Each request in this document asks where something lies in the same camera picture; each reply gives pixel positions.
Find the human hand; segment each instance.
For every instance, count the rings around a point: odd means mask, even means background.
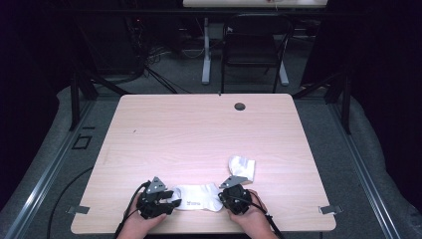
[[[267,211],[267,207],[258,197],[258,193],[254,190],[249,190],[249,192],[251,192],[252,202],[261,205]],[[277,239],[265,214],[257,207],[251,205],[243,215],[235,215],[229,209],[227,212],[230,219],[239,224],[252,239]]]
[[[144,219],[136,211],[136,202],[140,194],[137,194],[132,204],[130,205],[129,215],[131,215],[124,222],[123,228],[118,234],[117,239],[142,239],[146,236],[149,230],[158,225],[166,218],[163,213],[157,217]]]

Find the dark background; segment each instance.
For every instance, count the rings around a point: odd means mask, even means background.
[[[2,1],[0,6],[1,207],[51,126],[59,105],[56,94],[69,85],[74,73],[71,59],[79,59],[93,71],[100,64],[75,22],[60,23],[59,28],[67,32],[57,34],[59,23],[42,13],[42,4],[19,0]],[[303,84],[339,71],[349,56],[357,59],[351,78],[352,95],[362,104],[378,135],[388,173],[403,196],[422,211],[420,6],[416,1],[329,0],[327,10],[370,11],[371,18],[367,24],[358,20],[322,21]],[[98,28],[92,25],[85,34],[98,34],[93,27],[122,33],[120,20]],[[114,55],[118,59],[131,54],[128,42],[124,35],[118,37],[115,44],[121,44],[124,50],[110,53],[110,61]],[[101,47],[107,42],[98,37],[92,44]],[[120,70],[133,66],[133,62],[125,62]]]

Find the table top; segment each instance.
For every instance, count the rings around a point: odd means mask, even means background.
[[[234,108],[245,105],[243,111]],[[220,185],[233,155],[256,160],[258,191],[282,231],[329,231],[332,215],[292,97],[283,94],[131,95],[115,111],[77,214],[77,234],[113,233],[134,190],[158,176],[169,189]],[[151,233],[242,232],[225,209],[174,210]]]
[[[184,7],[324,8],[327,0],[183,0]]]

